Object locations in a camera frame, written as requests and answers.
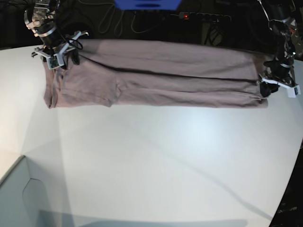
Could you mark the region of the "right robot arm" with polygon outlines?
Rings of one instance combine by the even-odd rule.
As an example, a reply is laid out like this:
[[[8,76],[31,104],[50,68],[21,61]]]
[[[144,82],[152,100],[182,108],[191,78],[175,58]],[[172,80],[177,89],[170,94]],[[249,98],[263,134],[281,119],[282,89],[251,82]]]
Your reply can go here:
[[[87,31],[63,35],[57,25],[59,7],[59,0],[36,0],[33,7],[24,12],[26,27],[43,42],[43,46],[35,48],[31,56],[40,56],[50,70],[66,69],[69,58],[75,65],[79,65],[79,50],[83,49],[79,38],[89,35]]]

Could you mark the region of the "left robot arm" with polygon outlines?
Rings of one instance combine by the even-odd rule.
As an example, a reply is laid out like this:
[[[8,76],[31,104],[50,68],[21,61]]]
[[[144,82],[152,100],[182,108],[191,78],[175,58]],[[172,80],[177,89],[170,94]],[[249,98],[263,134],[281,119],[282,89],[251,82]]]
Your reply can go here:
[[[301,91],[295,80],[294,61],[303,56],[303,37],[295,19],[295,2],[260,0],[259,4],[277,43],[274,58],[263,63],[265,70],[259,74],[261,95],[268,97],[283,87],[289,98],[295,98]]]

